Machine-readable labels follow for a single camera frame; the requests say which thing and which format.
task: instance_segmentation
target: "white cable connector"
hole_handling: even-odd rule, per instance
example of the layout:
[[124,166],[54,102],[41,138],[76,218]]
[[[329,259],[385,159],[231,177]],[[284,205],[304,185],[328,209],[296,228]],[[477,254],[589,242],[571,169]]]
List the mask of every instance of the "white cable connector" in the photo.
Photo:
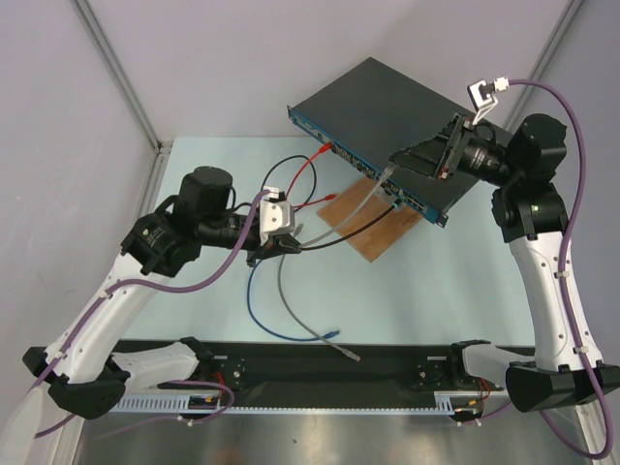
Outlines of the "white cable connector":
[[502,76],[493,81],[493,86],[495,87],[495,92],[504,92],[508,90],[511,85],[508,81],[508,76]]
[[495,96],[498,92],[504,92],[510,87],[508,77],[497,77],[491,84],[481,79],[467,86],[467,93],[476,109],[476,116],[472,124],[476,126],[494,109],[499,101]]

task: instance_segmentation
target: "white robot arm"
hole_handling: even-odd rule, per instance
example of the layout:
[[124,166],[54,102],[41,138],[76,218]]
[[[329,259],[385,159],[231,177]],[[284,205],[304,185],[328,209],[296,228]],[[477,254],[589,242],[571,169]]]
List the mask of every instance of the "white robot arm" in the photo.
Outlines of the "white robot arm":
[[266,188],[246,217],[227,208],[232,184],[227,172],[211,167],[186,175],[178,196],[137,220],[104,283],[67,331],[43,350],[28,350],[23,359],[38,377],[35,386],[49,383],[48,393],[60,408],[95,419],[125,393],[186,380],[199,368],[203,376],[213,371],[213,354],[194,338],[134,354],[112,350],[156,292],[191,292],[216,279],[185,289],[166,286],[203,246],[232,249],[216,275],[240,249],[248,251],[250,265],[300,252],[289,235],[295,218],[284,195]]
[[[461,171],[498,186],[492,212],[523,278],[535,356],[518,356],[486,341],[465,341],[452,345],[460,374],[505,387],[521,412],[579,405],[596,398],[592,373],[607,393],[620,386],[620,368],[604,364],[586,323],[570,238],[564,235],[569,217],[551,182],[566,156],[566,126],[548,115],[532,114],[506,145],[498,143],[493,127],[481,117],[497,105],[495,93],[508,86],[505,77],[470,85],[478,111],[474,118],[457,114],[435,139],[399,150],[390,160],[437,182]],[[479,126],[487,126],[490,139],[479,134]]]

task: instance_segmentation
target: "gray floor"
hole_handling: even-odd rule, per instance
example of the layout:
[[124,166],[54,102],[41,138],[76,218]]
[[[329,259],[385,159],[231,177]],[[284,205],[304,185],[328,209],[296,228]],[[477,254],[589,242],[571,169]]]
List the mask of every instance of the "gray floor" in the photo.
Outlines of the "gray floor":
[[[224,415],[192,428],[163,420],[97,438],[145,418],[114,414],[87,422],[74,464],[589,463],[564,448],[538,414],[515,410],[482,427],[430,417]],[[580,436],[572,411],[555,418]]]

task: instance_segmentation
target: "wooden board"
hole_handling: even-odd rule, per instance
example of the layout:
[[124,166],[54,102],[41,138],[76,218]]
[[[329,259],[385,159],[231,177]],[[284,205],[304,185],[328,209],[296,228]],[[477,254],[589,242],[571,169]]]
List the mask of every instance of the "wooden board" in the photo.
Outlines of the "wooden board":
[[[370,179],[363,177],[319,210],[319,217],[331,227],[336,226],[359,205],[374,184]],[[385,201],[377,196],[373,197],[356,216],[340,228],[338,233],[340,235],[352,233],[374,220],[388,207],[389,204]],[[367,261],[372,263],[421,219],[422,216],[419,213],[411,207],[405,206],[399,211],[390,212],[379,223],[350,238],[347,242]]]

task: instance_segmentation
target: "white wall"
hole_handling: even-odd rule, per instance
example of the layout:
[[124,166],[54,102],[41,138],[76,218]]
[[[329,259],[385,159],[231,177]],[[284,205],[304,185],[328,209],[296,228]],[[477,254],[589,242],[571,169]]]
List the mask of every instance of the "white wall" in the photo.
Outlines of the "white wall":
[[[569,99],[585,137],[588,171],[573,234],[574,273],[588,323],[605,360],[620,364],[620,2],[598,0],[586,2],[583,8],[544,80]],[[524,115],[533,112],[551,114],[569,125],[564,111],[542,91],[536,91]],[[572,207],[578,163],[572,132],[570,139],[569,154],[556,184]],[[612,393],[608,400],[616,422],[620,422],[620,393]]]
[[301,135],[286,105],[370,55],[470,106],[468,83],[529,76],[567,0],[91,3],[169,139]]
[[0,430],[105,276],[153,153],[68,1],[0,6]]

